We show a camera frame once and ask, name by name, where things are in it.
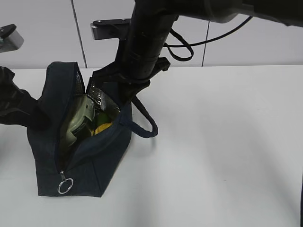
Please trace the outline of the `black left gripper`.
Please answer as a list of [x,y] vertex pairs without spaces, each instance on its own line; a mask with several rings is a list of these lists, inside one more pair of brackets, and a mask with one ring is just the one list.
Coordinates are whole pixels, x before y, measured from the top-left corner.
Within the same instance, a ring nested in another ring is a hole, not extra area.
[[46,130],[51,125],[48,115],[37,105],[26,90],[14,82],[15,73],[7,67],[0,68],[0,123],[21,125],[33,130]]

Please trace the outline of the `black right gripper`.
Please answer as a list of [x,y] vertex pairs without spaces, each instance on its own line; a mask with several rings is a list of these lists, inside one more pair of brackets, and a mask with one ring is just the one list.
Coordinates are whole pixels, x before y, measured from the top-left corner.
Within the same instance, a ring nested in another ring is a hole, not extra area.
[[118,62],[114,61],[104,68],[94,71],[92,79],[96,87],[105,92],[117,104],[126,104],[150,85],[152,77],[161,71],[167,71],[169,67],[169,61],[165,57],[160,57],[148,77],[135,79],[127,75]]

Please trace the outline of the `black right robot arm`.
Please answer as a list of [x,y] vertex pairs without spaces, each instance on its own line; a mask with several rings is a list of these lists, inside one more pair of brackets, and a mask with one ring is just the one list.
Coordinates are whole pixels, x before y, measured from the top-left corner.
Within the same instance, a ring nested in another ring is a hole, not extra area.
[[300,0],[137,0],[130,18],[95,20],[95,40],[117,39],[115,59],[93,73],[97,84],[115,82],[129,99],[176,61],[193,59],[215,44],[213,65],[301,65]]

